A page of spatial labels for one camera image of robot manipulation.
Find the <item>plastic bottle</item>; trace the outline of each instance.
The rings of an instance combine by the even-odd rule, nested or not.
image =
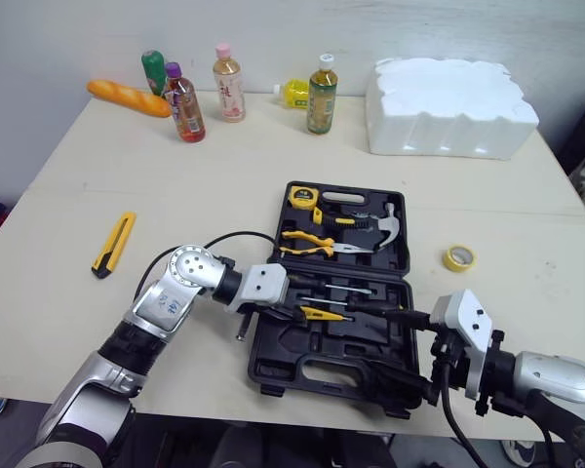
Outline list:
[[[335,87],[338,77],[332,71],[333,55],[319,57],[319,70],[310,77],[308,98],[308,130],[313,134],[326,134],[332,127]]]
[[[241,65],[231,57],[228,44],[219,44],[215,50],[218,60],[213,66],[214,81],[218,88],[223,119],[226,122],[240,122],[245,118]]]
[[[273,85],[273,94],[287,107],[306,109],[308,106],[307,81],[291,80],[286,85]]]
[[[201,141],[206,136],[206,128],[193,84],[182,76],[179,64],[174,61],[165,65],[165,71],[168,78],[165,99],[172,108],[177,134],[189,143]]]
[[[143,64],[149,89],[154,95],[161,96],[167,81],[165,58],[158,51],[147,51],[140,56],[140,62]]]

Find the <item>white table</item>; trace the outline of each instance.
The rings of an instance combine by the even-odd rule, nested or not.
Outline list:
[[[338,99],[326,136],[307,134],[304,113],[270,96],[248,95],[241,124],[215,117],[215,94],[199,98],[208,133],[197,144],[178,140],[169,120],[92,100],[21,197],[0,230],[0,396],[51,402],[121,320],[155,254],[242,228],[273,234],[294,179],[403,192],[416,308],[470,288],[506,331],[503,349],[585,360],[585,209],[539,134],[510,162],[374,156],[360,98]],[[135,227],[116,271],[99,281],[91,263],[124,211],[137,213]],[[441,253],[453,243],[473,248],[477,266],[446,270]],[[270,248],[243,238],[214,251],[242,266],[261,263]],[[134,400],[138,410],[451,435],[442,412],[426,404],[403,421],[307,392],[260,395],[247,377],[252,337],[237,342],[240,317],[221,309],[194,308]],[[426,375],[431,341],[419,335]],[[540,437],[526,420],[483,420],[474,402],[452,402],[471,437]]]

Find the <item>black toolbox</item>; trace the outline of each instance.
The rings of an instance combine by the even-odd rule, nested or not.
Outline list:
[[[363,220],[361,216],[364,215],[385,217],[386,203],[391,203],[399,220],[399,233],[393,242],[377,251],[386,232],[378,231],[376,226],[375,229],[337,227],[326,219],[317,224],[313,221],[312,210],[296,209],[289,202],[293,187],[318,190],[318,206],[326,215],[338,214],[359,220]],[[369,217],[369,224],[376,223],[374,219]],[[279,246],[268,261],[281,263],[289,275],[372,290],[370,298],[388,300],[395,309],[412,310],[411,288],[403,280],[410,270],[406,227],[405,199],[401,193],[293,181],[286,188],[282,205],[276,238]],[[297,230],[377,252],[334,253],[333,256],[322,252],[306,255],[282,253],[279,247],[296,250],[315,247],[307,240],[283,239],[281,236],[284,231]],[[346,301],[352,295],[361,294],[333,288],[312,291],[291,285],[285,309],[298,310],[299,305],[308,305],[352,317],[354,321],[291,322],[260,314],[249,376],[260,383],[260,391],[266,395],[281,397],[287,388],[307,390],[376,403],[388,415],[409,418],[407,410],[420,406],[420,392],[398,383],[403,379],[397,380],[394,375],[418,377],[415,331],[381,317],[348,312],[343,305],[300,299],[311,296]]]

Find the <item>toolbox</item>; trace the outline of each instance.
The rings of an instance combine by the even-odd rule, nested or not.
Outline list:
[[[386,244],[395,223],[396,238]],[[413,309],[403,280],[410,271],[404,196],[290,182],[276,240],[268,261],[287,269],[291,283],[282,309],[291,314],[259,314],[249,376],[261,393],[282,397],[287,388],[306,390],[379,404],[388,415],[409,418],[408,410],[421,403],[415,331],[348,305],[361,298]],[[300,306],[341,318],[305,320],[310,316]],[[405,374],[413,385],[398,383]]]

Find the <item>purple bottle cap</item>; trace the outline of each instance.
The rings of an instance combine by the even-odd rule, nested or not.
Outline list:
[[[176,61],[170,61],[165,64],[165,71],[170,78],[179,78],[182,76],[182,70],[179,67],[179,63]]]

